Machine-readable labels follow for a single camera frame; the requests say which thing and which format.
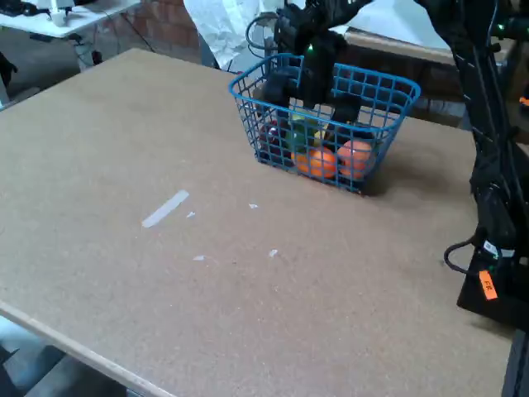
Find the red object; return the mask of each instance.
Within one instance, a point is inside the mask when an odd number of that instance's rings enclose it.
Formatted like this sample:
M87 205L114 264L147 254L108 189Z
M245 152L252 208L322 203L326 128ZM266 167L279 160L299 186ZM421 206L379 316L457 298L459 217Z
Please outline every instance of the red object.
M361 179L366 170L373 164L371 159L372 146L365 141L348 141L338 149L338 158L342 162L340 173Z

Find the table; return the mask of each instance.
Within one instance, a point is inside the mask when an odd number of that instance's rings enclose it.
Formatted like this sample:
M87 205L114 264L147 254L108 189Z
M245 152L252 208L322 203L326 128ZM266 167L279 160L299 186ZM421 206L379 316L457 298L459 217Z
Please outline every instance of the table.
M97 0L95 3L86 6L74 7L69 14L66 26L56 26L46 14L39 14L33 17L8 17L0 14L0 26L11 27L29 33L36 33L43 36L57 39L67 39L74 33L82 33L87 28L110 18L116 14L126 12L134 7L139 7L141 0ZM74 46L79 60L81 71L92 63L91 49L92 43L80 41ZM6 89L0 80L0 110L9 102Z
M112 15L126 12L133 7L138 7L141 0L97 0L86 6L74 7L68 15L66 26L56 26L45 14L34 17L8 17L0 14L0 26L11 27L21 31L28 31L43 36L57 39L68 38L74 33L85 30L111 17Z
M437 64L455 65L454 58L450 50L443 50L438 48L424 47L421 45L414 45L405 41L390 39L388 37L374 35L364 31L356 31L349 29L345 33L345 38L350 45L358 47L369 48L386 52L389 54L407 56L417 60L427 60ZM496 37L492 38L493 43L501 43L502 50L498 52L496 61L503 64L508 60L508 56L515 48L516 41L511 39L498 40Z
M231 78L132 50L0 113L0 314L147 396L498 396L441 264L470 134L407 119L360 197L255 161Z

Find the white table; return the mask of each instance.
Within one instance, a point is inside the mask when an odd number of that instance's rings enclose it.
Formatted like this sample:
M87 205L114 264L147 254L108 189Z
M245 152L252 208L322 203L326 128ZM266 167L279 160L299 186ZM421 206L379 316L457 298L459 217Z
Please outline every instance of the white table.
M74 7L73 11L68 15L66 25L61 27L56 26L46 14L39 14L34 17L25 17L23 15L8 17L0 14L0 26L57 39L65 39L74 33L79 34L105 19L140 5L141 0L97 0L86 6ZM86 69L86 66L91 63L89 54L91 52L91 44L83 41L81 45L74 47L79 58L79 68L81 70ZM3 84L0 84L0 109L8 101L5 88Z

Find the blue wire basket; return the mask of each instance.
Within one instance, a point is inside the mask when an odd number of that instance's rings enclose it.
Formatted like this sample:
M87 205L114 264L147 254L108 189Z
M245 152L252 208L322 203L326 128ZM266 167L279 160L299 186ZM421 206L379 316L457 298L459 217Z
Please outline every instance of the blue wire basket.
M283 108L256 98L275 69L287 71L290 83L299 87L303 57L279 54L266 58L229 87L256 159L325 184L360 191L419 98L419 85L391 74L335 64L332 94L361 101L358 117L343 123L332 120L335 109L327 105L309 110L302 101L291 98L289 107Z

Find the white cloth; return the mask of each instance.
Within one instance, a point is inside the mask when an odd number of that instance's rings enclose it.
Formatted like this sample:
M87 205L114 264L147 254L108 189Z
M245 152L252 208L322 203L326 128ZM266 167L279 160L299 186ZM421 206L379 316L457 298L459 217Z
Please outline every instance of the white cloth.
M305 7L305 0L290 0ZM184 0L198 32L209 45L221 68L246 49L245 32L262 12L275 12L284 0ZM434 48L448 48L435 33L424 8L414 0L374 0L346 26L396 40Z

